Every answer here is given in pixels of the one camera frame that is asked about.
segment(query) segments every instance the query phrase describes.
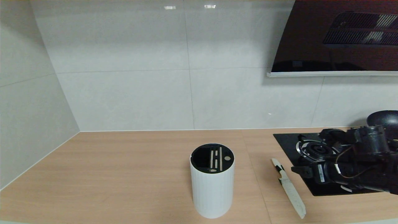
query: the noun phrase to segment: countertop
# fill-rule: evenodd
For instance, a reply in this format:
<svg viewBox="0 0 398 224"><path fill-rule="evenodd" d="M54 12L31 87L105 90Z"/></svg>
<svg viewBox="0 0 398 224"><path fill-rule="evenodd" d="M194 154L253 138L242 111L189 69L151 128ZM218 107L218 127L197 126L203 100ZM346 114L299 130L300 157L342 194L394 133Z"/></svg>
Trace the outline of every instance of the countertop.
<svg viewBox="0 0 398 224"><path fill-rule="evenodd" d="M371 193L312 196L286 169L306 205L301 220L271 163L291 163L274 133L322 128L81 132L1 192L0 219L31 224L296 224L350 223L398 218L398 196ZM217 219L201 217L192 202L189 156L205 143L235 154L234 199Z"/></svg>

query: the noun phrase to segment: white knife block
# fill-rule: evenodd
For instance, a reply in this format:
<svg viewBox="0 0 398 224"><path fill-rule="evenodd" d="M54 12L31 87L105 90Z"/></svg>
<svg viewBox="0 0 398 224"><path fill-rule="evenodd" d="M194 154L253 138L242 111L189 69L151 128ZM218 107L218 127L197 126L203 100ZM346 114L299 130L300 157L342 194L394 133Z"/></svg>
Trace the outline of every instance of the white knife block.
<svg viewBox="0 0 398 224"><path fill-rule="evenodd" d="M232 151L220 144L206 144L190 157L193 203L206 218L228 212L234 192L235 159Z"/></svg>

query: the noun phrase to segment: black stove top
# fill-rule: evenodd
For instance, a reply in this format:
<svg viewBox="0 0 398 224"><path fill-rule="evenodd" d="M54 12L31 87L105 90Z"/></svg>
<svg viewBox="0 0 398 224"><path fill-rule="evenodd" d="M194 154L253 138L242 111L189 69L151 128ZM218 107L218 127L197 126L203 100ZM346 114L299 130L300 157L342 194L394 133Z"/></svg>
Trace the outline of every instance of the black stove top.
<svg viewBox="0 0 398 224"><path fill-rule="evenodd" d="M274 134L293 166L306 166L311 162L321 161L327 155L339 153L339 148L333 148L321 142L318 133ZM317 184L313 179L303 178L303 181L314 196L351 195L372 193L372 190L349 192L341 188L341 184Z"/></svg>

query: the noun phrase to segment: wall tile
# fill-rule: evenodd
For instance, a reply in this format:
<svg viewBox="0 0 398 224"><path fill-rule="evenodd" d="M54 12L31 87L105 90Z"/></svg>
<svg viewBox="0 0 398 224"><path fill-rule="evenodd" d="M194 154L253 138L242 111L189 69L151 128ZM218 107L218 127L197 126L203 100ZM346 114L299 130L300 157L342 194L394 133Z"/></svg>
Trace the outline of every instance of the wall tile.
<svg viewBox="0 0 398 224"><path fill-rule="evenodd" d="M294 1L184 2L190 68L272 67L293 4Z"/></svg>
<svg viewBox="0 0 398 224"><path fill-rule="evenodd" d="M193 129L188 70L58 77L81 131Z"/></svg>
<svg viewBox="0 0 398 224"><path fill-rule="evenodd" d="M0 188L79 132L56 75L0 87L0 114Z"/></svg>
<svg viewBox="0 0 398 224"><path fill-rule="evenodd" d="M188 69L182 1L32 5L57 73Z"/></svg>
<svg viewBox="0 0 398 224"><path fill-rule="evenodd" d="M192 70L195 128L308 127L322 80L269 78L264 69Z"/></svg>
<svg viewBox="0 0 398 224"><path fill-rule="evenodd" d="M398 77L325 77L313 127L365 125L379 110L398 110Z"/></svg>
<svg viewBox="0 0 398 224"><path fill-rule="evenodd" d="M54 74L29 1L2 1L0 86Z"/></svg>

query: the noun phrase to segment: label sticker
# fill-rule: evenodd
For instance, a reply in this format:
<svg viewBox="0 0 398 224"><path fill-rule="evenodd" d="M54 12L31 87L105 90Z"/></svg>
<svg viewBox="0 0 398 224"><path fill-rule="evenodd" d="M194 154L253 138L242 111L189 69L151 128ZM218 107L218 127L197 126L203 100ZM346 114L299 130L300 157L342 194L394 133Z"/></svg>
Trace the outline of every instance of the label sticker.
<svg viewBox="0 0 398 224"><path fill-rule="evenodd" d="M325 177L323 176L323 169L322 169L322 165L318 164L318 171L319 171L319 177L321 179L321 182L325 182Z"/></svg>

